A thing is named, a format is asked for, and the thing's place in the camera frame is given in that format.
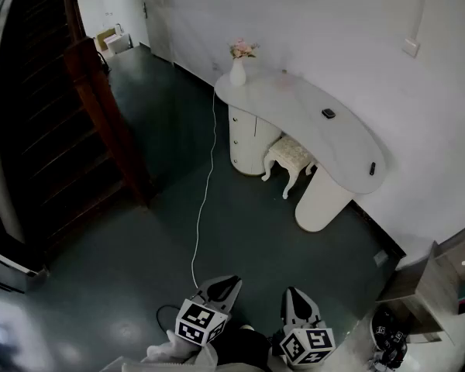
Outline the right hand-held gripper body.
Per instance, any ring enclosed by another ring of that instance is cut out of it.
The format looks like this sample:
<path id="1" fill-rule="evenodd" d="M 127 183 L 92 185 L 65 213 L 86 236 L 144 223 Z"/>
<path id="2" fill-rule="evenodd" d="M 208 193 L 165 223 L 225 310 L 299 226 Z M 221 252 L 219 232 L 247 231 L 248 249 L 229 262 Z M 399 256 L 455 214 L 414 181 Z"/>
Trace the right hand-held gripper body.
<path id="1" fill-rule="evenodd" d="M 273 355 L 287 365 L 319 365 L 336 349 L 332 329 L 322 321 L 285 325 L 273 335 Z"/>

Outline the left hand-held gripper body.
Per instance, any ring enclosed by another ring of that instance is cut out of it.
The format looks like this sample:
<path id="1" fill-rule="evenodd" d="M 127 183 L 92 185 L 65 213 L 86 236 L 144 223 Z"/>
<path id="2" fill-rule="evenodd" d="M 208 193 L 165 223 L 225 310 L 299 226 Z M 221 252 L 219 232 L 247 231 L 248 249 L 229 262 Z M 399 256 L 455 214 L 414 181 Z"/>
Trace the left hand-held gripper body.
<path id="1" fill-rule="evenodd" d="M 205 346 L 224 330 L 229 319 L 227 302 L 213 301 L 203 290 L 186 298 L 177 314 L 174 333 L 198 346 Z"/>

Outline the person's left forearm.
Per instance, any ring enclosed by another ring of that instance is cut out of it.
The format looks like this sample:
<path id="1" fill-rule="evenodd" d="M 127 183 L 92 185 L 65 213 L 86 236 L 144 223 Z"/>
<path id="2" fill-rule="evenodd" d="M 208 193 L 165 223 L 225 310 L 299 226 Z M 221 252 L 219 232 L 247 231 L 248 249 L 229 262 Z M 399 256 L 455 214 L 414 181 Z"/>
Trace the person's left forearm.
<path id="1" fill-rule="evenodd" d="M 149 346 L 143 363 L 156 372 L 215 372 L 217 356 L 210 346 L 196 345 L 167 330 L 167 341 Z"/>

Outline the white curved vanity table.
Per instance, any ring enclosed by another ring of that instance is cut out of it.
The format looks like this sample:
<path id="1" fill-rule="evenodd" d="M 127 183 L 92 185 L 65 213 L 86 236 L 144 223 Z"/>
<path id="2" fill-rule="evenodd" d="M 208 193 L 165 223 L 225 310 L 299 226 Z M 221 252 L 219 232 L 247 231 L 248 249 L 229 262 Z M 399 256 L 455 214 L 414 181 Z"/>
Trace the white curved vanity table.
<path id="1" fill-rule="evenodd" d="M 316 160 L 317 169 L 295 209 L 301 228 L 312 233 L 324 229 L 355 195 L 370 194 L 382 185 L 383 153 L 346 106 L 292 74 L 248 69 L 246 76 L 240 87 L 233 87 L 228 75 L 221 76 L 215 93 L 227 105 L 293 137 Z M 336 117 L 327 119 L 323 109 L 332 109 Z M 373 161 L 376 169 L 370 176 Z"/>

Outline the person's black trousers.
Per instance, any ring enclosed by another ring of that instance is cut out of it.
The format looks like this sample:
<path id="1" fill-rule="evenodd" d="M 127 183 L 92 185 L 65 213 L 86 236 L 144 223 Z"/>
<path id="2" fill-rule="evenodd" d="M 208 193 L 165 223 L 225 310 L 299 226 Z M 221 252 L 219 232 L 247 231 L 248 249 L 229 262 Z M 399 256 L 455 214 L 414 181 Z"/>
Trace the person's black trousers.
<path id="1" fill-rule="evenodd" d="M 270 342 L 247 328 L 226 329 L 211 342 L 218 367 L 245 367 L 253 372 L 271 372 L 267 365 Z"/>

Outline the grey wooden cabinet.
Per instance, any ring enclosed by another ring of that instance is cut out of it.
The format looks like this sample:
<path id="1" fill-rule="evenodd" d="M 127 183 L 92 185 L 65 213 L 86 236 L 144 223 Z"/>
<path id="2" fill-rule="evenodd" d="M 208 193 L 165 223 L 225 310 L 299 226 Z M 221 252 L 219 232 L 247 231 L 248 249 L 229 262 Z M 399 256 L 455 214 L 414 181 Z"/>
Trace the grey wooden cabinet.
<path id="1" fill-rule="evenodd" d="M 408 329 L 408 343 L 454 341 L 451 319 L 465 284 L 465 229 L 438 244 L 417 263 L 394 272 L 377 299 Z"/>

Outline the white carved stool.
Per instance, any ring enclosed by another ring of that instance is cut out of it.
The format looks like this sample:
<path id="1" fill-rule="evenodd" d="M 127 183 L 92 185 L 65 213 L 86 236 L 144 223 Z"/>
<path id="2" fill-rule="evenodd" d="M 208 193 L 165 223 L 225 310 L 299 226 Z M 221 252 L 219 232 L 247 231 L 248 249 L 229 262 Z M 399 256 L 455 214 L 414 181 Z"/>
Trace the white carved stool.
<path id="1" fill-rule="evenodd" d="M 309 176 L 316 165 L 315 158 L 288 135 L 281 137 L 268 149 L 263 161 L 265 174 L 261 178 L 262 181 L 267 181 L 270 178 L 271 168 L 275 163 L 278 163 L 288 172 L 289 179 L 282 193 L 283 199 L 288 198 L 288 193 L 295 185 L 299 173 L 304 171 L 305 175 Z"/>

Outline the pink artificial flower bouquet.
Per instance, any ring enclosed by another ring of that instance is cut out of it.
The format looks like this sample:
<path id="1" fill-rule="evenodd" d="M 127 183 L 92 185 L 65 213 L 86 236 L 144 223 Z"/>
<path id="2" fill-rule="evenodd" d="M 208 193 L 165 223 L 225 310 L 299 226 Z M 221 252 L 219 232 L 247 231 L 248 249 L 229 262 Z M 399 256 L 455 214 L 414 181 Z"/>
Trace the pink artificial flower bouquet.
<path id="1" fill-rule="evenodd" d="M 229 53 L 234 60 L 256 57 L 259 46 L 258 43 L 247 43 L 244 39 L 238 39 L 235 43 L 229 45 Z"/>

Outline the dark wooden staircase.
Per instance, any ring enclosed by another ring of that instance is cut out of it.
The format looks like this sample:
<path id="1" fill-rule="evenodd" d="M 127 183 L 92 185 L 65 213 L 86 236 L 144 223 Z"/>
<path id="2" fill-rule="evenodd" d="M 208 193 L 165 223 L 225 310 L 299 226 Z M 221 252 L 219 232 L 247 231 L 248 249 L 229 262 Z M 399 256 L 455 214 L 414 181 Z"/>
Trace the dark wooden staircase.
<path id="1" fill-rule="evenodd" d="M 0 0 L 0 228 L 51 258 L 122 198 L 155 189 L 78 0 Z"/>

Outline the white storage box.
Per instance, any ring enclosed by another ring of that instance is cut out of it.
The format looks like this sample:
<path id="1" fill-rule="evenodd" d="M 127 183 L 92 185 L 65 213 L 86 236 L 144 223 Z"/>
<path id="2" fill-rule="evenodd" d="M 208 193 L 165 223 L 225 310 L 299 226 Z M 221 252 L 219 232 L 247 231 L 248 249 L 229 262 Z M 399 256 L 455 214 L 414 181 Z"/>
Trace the white storage box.
<path id="1" fill-rule="evenodd" d="M 112 55 L 122 53 L 132 47 L 132 41 L 128 33 L 114 34 L 104 39 L 104 42 Z"/>

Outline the white door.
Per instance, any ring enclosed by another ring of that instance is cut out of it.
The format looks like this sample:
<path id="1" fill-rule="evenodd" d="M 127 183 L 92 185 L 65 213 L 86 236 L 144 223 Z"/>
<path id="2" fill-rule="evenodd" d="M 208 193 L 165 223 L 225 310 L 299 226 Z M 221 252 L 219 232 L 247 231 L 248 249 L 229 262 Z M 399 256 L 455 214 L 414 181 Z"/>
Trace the white door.
<path id="1" fill-rule="evenodd" d="M 174 64 L 165 0 L 144 0 L 144 3 L 150 49 L 155 56 Z"/>

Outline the brown cardboard box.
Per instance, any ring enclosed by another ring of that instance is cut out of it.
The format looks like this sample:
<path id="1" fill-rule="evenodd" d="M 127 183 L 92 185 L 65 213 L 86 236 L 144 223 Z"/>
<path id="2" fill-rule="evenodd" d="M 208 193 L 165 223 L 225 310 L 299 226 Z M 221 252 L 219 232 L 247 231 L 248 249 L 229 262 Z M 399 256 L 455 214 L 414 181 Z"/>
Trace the brown cardboard box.
<path id="1" fill-rule="evenodd" d="M 108 50 L 107 42 L 111 43 L 114 40 L 117 40 L 119 35 L 115 31 L 115 28 L 109 28 L 101 31 L 95 37 L 95 41 L 100 52 Z"/>

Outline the white wall switch box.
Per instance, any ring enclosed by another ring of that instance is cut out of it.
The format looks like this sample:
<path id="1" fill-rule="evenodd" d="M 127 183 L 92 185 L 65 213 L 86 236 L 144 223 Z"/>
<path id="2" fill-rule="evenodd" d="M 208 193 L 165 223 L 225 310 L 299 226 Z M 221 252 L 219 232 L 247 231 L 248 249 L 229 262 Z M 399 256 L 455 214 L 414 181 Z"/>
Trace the white wall switch box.
<path id="1" fill-rule="evenodd" d="M 420 48 L 420 43 L 412 38 L 406 38 L 402 45 L 402 51 L 412 58 L 416 58 Z"/>

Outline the white wall conduit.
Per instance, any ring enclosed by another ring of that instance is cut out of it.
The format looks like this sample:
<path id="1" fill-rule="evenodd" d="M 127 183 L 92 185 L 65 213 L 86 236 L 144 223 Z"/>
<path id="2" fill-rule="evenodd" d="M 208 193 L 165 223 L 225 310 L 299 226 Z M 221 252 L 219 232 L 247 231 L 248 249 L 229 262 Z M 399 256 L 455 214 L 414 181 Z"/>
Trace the white wall conduit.
<path id="1" fill-rule="evenodd" d="M 425 8 L 425 0 L 417 0 L 415 5 L 415 16 L 412 23 L 412 28 L 409 34 L 411 40 L 416 40 L 419 33 L 419 27 L 422 21 L 423 12 Z"/>

